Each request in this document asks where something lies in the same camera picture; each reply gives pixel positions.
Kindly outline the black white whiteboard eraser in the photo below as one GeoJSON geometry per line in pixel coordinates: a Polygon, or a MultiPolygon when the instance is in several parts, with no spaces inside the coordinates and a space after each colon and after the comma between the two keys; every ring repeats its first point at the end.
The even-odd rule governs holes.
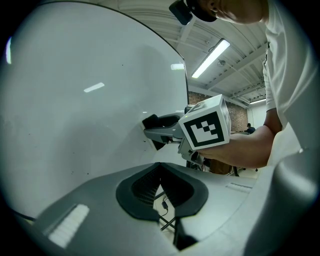
{"type": "MultiPolygon", "coordinates": [[[[161,124],[158,116],[155,115],[155,114],[150,115],[149,117],[145,118],[142,121],[142,124],[143,124],[144,129],[153,129],[153,128],[161,128],[161,127],[163,127],[163,125],[161,124]]],[[[161,143],[161,142],[158,142],[158,141],[154,141],[154,140],[151,140],[151,143],[152,143],[152,145],[154,146],[154,148],[157,151],[165,146],[164,143],[161,143]]]]}

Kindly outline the large white whiteboard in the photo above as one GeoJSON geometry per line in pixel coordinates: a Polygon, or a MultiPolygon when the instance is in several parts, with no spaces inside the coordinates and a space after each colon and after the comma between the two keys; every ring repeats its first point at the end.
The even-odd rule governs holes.
{"type": "Polygon", "coordinates": [[[0,186],[9,207],[36,218],[92,178],[184,165],[176,144],[154,148],[142,121],[187,103],[184,59],[155,31],[95,4],[40,4],[0,62],[0,186]]]}

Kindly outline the person's right forearm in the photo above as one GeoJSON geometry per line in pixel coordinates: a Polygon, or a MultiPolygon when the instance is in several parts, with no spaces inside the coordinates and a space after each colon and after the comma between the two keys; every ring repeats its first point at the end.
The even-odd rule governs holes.
{"type": "Polygon", "coordinates": [[[207,159],[217,160],[231,166],[262,168],[267,165],[274,138],[281,130],[281,126],[271,128],[263,125],[252,134],[232,134],[229,143],[199,149],[198,152],[207,159]]]}

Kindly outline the person's white shirt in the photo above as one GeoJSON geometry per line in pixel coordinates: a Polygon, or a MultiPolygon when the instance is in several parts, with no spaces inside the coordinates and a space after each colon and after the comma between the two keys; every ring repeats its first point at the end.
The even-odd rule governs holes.
{"type": "Polygon", "coordinates": [[[282,125],[267,162],[275,166],[320,146],[320,61],[296,19],[279,1],[267,1],[266,109],[276,109],[282,125]]]}

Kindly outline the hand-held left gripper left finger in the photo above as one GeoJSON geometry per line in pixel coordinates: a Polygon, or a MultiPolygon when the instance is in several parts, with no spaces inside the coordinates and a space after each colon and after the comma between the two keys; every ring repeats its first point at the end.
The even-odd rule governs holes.
{"type": "Polygon", "coordinates": [[[49,256],[173,256],[154,198],[159,163],[93,178],[44,210],[34,239],[49,256]]]}

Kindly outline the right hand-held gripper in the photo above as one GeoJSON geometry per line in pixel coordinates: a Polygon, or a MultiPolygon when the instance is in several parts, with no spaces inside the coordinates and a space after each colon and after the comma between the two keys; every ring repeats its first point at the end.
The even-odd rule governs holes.
{"type": "Polygon", "coordinates": [[[178,153],[191,163],[202,163],[199,150],[229,143],[231,118],[219,94],[187,105],[184,113],[175,112],[158,117],[162,127],[145,129],[145,136],[163,144],[180,143],[178,153]]]}

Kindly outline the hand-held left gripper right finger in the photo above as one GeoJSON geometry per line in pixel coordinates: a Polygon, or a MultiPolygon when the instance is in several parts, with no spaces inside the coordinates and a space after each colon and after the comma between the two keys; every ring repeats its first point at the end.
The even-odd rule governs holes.
{"type": "Polygon", "coordinates": [[[240,209],[255,179],[162,163],[161,186],[175,213],[174,231],[161,234],[162,250],[242,250],[249,230],[222,227],[240,209]]]}

